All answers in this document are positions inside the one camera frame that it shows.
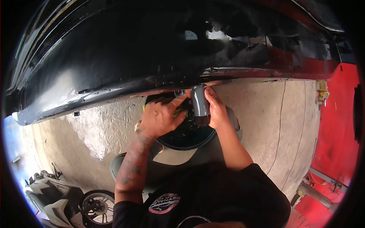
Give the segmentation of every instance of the bucket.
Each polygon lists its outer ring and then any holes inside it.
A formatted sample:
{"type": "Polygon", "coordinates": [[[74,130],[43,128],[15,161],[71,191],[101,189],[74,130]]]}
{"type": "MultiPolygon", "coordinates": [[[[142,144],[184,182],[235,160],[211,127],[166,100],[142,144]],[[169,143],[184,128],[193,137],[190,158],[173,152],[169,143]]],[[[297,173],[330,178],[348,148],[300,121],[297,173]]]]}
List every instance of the bucket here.
{"type": "MultiPolygon", "coordinates": [[[[175,97],[174,93],[162,93],[150,95],[146,99],[146,103],[158,99],[160,97],[175,97]]],[[[187,98],[181,106],[188,110],[188,117],[174,130],[162,135],[156,139],[159,143],[167,148],[174,150],[193,150],[210,141],[216,131],[209,126],[198,126],[195,122],[194,112],[192,111],[192,105],[189,104],[189,98],[187,98]]]]}

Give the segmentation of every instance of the hand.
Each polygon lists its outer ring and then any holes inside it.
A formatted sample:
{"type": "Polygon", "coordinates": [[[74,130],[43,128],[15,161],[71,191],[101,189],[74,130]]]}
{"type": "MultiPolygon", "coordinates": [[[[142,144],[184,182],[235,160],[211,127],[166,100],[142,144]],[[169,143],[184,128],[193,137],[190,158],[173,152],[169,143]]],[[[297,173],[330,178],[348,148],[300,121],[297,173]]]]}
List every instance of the hand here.
{"type": "Polygon", "coordinates": [[[138,129],[151,139],[175,130],[184,121],[186,111],[180,112],[175,119],[173,114],[186,97],[187,95],[184,95],[173,100],[161,97],[148,102],[138,129]]]}
{"type": "Polygon", "coordinates": [[[206,87],[204,90],[205,98],[210,103],[210,123],[209,126],[214,129],[219,129],[221,126],[227,124],[230,125],[226,106],[223,104],[222,100],[210,87],[206,87]]]}

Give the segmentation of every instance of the tattooed arm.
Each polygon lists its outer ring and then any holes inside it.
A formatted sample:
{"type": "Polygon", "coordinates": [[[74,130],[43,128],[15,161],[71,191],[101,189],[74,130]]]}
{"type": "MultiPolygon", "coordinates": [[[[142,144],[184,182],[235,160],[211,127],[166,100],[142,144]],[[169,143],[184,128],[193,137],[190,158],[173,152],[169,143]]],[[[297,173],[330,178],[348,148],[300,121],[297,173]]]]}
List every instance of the tattooed arm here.
{"type": "Polygon", "coordinates": [[[185,96],[171,100],[160,98],[146,105],[142,122],[116,177],[115,203],[131,201],[142,204],[142,191],[146,182],[147,157],[149,148],[156,138],[173,131],[185,119],[185,111],[173,118],[175,109],[185,96]]]}

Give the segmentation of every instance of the motorcycle wheel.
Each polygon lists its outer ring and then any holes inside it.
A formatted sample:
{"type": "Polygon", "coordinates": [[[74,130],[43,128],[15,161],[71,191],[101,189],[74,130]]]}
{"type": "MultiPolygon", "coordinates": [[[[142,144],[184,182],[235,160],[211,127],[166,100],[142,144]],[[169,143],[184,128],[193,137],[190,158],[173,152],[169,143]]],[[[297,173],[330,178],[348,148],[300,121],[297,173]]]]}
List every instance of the motorcycle wheel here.
{"type": "Polygon", "coordinates": [[[111,228],[113,226],[114,193],[106,190],[92,190],[84,194],[80,200],[83,210],[88,204],[99,200],[101,208],[92,209],[82,215],[82,221],[87,228],[111,228]]]}

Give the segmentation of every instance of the floor crack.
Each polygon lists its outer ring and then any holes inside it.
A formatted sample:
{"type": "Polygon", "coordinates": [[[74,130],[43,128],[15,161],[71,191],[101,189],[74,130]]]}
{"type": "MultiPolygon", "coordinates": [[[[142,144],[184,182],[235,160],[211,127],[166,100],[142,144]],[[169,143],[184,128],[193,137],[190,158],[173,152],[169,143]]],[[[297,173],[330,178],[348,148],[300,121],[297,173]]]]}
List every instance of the floor crack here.
{"type": "Polygon", "coordinates": [[[306,119],[306,106],[307,106],[306,104],[307,104],[306,82],[304,82],[304,117],[303,117],[303,126],[301,127],[300,140],[299,140],[298,149],[297,149],[297,153],[295,154],[295,158],[294,158],[294,162],[293,162],[292,168],[290,169],[290,172],[289,172],[289,174],[288,174],[288,176],[287,176],[287,179],[285,180],[284,185],[283,185],[283,187],[281,188],[281,190],[283,190],[283,189],[284,189],[284,186],[285,186],[285,184],[287,183],[287,180],[288,180],[288,178],[289,178],[289,175],[290,175],[290,173],[291,173],[291,172],[292,172],[292,170],[293,170],[293,167],[294,167],[294,163],[295,163],[296,157],[297,157],[297,155],[298,155],[300,142],[301,142],[301,139],[302,139],[302,136],[303,136],[304,120],[306,119]]]}
{"type": "Polygon", "coordinates": [[[268,173],[266,175],[269,174],[269,172],[271,171],[272,167],[274,166],[275,160],[276,160],[276,156],[277,156],[277,149],[279,148],[279,141],[280,141],[280,129],[281,129],[281,112],[283,111],[283,102],[284,102],[284,94],[285,94],[285,88],[287,86],[287,82],[284,82],[284,92],[283,92],[283,98],[281,99],[281,108],[280,108],[280,120],[279,120],[279,138],[277,140],[277,147],[276,147],[276,154],[275,154],[275,158],[274,158],[274,162],[271,165],[268,173]]]}

